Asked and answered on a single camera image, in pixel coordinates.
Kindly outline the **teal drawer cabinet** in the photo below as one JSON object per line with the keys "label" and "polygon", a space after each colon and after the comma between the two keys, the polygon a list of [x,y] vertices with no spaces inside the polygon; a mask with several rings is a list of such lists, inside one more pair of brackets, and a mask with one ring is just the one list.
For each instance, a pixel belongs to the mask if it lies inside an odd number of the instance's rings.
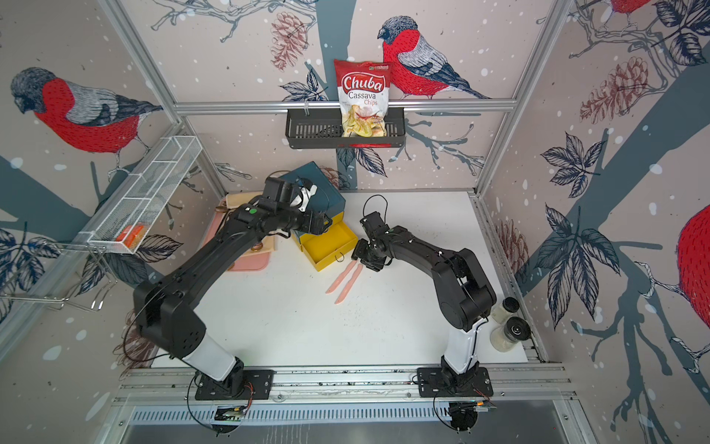
{"label": "teal drawer cabinet", "polygon": [[280,176],[284,181],[293,184],[297,193],[303,183],[313,183],[318,189],[316,195],[311,199],[307,210],[312,212],[324,212],[331,218],[345,211],[346,201],[340,194],[338,188],[325,175],[325,172],[314,162],[310,162]]}

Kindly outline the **yellow bottom drawer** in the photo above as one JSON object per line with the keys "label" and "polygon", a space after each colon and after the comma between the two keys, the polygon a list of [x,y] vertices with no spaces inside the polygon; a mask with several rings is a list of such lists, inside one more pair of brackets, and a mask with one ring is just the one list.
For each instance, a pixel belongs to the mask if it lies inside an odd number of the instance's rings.
{"label": "yellow bottom drawer", "polygon": [[300,250],[314,269],[321,272],[328,266],[343,261],[355,248],[358,240],[358,236],[341,221],[322,235],[303,235]]}

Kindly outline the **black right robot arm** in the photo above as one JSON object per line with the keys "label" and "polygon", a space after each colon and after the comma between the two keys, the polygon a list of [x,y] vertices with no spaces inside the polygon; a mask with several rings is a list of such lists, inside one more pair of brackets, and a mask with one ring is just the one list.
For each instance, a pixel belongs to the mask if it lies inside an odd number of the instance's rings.
{"label": "black right robot arm", "polygon": [[467,248],[440,248],[401,226],[392,228],[378,212],[364,216],[361,225],[366,238],[358,241],[354,260],[374,272],[399,260],[432,279],[439,309],[451,326],[441,377],[451,390],[470,387],[479,369],[479,332],[497,302],[476,254]]}

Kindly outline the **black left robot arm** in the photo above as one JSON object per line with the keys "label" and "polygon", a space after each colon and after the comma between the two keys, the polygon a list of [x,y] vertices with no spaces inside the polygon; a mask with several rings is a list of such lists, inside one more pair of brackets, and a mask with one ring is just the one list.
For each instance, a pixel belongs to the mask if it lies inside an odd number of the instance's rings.
{"label": "black left robot arm", "polygon": [[327,232],[332,218],[311,206],[321,192],[309,179],[267,178],[262,193],[229,209],[214,237],[185,264],[135,289],[137,332],[231,395],[242,393],[244,363],[210,336],[196,309],[218,279],[265,238]]}

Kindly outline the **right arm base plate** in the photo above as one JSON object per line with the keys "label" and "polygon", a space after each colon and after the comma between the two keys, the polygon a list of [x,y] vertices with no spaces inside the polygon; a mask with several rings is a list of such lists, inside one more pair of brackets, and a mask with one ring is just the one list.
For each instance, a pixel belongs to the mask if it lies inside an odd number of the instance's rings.
{"label": "right arm base plate", "polygon": [[494,395],[488,369],[477,367],[465,374],[439,367],[419,367],[415,381],[422,398],[491,398]]}

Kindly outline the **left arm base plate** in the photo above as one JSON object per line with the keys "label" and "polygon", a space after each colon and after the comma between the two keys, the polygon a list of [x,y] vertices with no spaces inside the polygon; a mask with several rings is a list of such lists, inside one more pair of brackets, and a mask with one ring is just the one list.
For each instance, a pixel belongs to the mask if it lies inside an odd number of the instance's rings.
{"label": "left arm base plate", "polygon": [[217,381],[200,374],[195,399],[196,401],[267,400],[274,376],[275,371],[272,369],[238,369],[224,381]]}

